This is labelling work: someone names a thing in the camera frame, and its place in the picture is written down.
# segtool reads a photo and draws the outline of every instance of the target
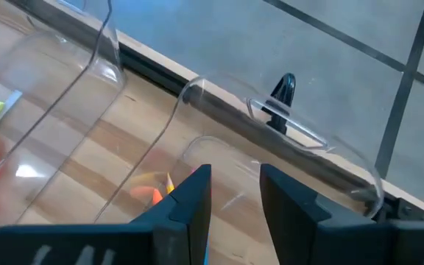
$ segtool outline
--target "wood grain surface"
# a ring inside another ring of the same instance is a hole
[[[0,1],[0,100],[14,90],[24,93],[1,121],[1,158],[87,62],[88,52],[69,42],[60,46],[55,35],[34,29],[23,13]],[[178,74],[188,79],[195,76],[123,33],[119,36],[123,43],[130,43],[133,49]],[[109,69],[112,67],[107,62],[98,60],[96,67],[7,157],[0,170],[0,225],[128,222],[149,204],[147,199],[129,195],[130,189],[143,181],[139,175],[157,172],[156,177],[145,181],[160,186],[170,172],[173,181],[180,183],[201,163],[210,163],[213,168],[211,264],[278,263],[262,213],[258,161],[272,163],[325,196],[362,211],[360,202],[202,114],[194,117],[201,120],[201,126],[188,122],[186,114],[174,119],[164,137],[132,172],[164,128],[176,99],[128,71],[124,84],[116,82],[121,74],[106,74]],[[200,138],[204,135],[202,126],[225,142]],[[361,177],[367,174],[340,157],[332,159]],[[25,176],[18,173],[27,166],[32,171]],[[424,202],[399,188],[389,183],[384,183],[384,188],[424,208]]]

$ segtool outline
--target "transparent plastic bin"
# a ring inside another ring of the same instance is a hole
[[[52,27],[59,13],[31,16],[41,2],[91,21],[85,41]],[[88,2],[96,17],[61,0],[0,1],[0,102],[21,93],[0,121],[0,226],[21,218],[124,87],[110,2]]]
[[[264,109],[286,120],[285,135],[266,125],[270,115]],[[261,204],[262,163],[369,217],[384,197],[381,180],[365,159],[314,128],[232,77],[198,77],[183,89],[168,124],[97,222],[131,221],[158,203],[158,193],[166,196],[170,182],[178,186],[197,167],[210,164],[211,258],[277,264]],[[350,161],[343,156],[348,154]]]

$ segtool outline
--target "black plastic part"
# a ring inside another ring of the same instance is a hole
[[[0,264],[203,265],[210,215],[205,165],[129,224],[0,227]]]
[[[384,197],[384,204],[373,218],[377,222],[387,220],[424,221],[424,210],[402,198]]]
[[[260,187],[281,265],[424,264],[424,222],[376,223],[266,164]]]
[[[292,106],[292,100],[294,99],[295,93],[295,76],[293,74],[284,74],[284,76],[279,80],[279,83],[276,85],[274,90],[271,93],[271,96],[277,99],[278,101],[284,103],[286,106]],[[281,113],[288,115],[289,113],[281,108],[279,105],[276,105],[272,101],[266,101],[268,105],[271,105],[276,110],[279,110]],[[273,113],[271,110],[263,107],[262,111],[271,115],[271,120],[268,121],[268,124],[274,130],[277,130],[279,133],[286,134],[286,120],[279,116],[276,113]]]

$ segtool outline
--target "gray floor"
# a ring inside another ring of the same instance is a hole
[[[403,64],[424,8],[423,0],[285,2]],[[295,74],[293,109],[375,162],[401,72],[263,0],[114,0],[114,7],[121,31],[199,74],[227,72],[267,93],[284,73]],[[418,82],[387,180],[424,200]]]

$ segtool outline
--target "orange plastic piece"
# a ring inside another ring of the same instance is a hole
[[[163,199],[163,196],[161,196],[161,193],[157,188],[148,186],[132,188],[130,190],[130,196],[136,199],[141,199],[142,197],[151,197],[153,205],[156,205]]]

